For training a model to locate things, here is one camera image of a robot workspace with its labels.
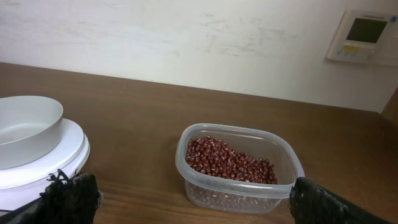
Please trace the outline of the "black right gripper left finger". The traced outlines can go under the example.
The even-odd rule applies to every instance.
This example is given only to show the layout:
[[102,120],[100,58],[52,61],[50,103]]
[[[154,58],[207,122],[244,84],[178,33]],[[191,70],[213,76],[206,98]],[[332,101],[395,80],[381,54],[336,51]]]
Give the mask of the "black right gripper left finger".
[[50,174],[40,197],[1,217],[1,224],[92,224],[101,205],[101,191],[93,174],[63,170]]

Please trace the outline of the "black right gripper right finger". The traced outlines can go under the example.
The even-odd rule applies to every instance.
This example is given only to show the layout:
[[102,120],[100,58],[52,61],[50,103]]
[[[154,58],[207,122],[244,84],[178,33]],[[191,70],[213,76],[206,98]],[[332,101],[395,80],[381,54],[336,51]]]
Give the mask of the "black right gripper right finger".
[[295,224],[390,224],[306,177],[291,188],[289,210]]

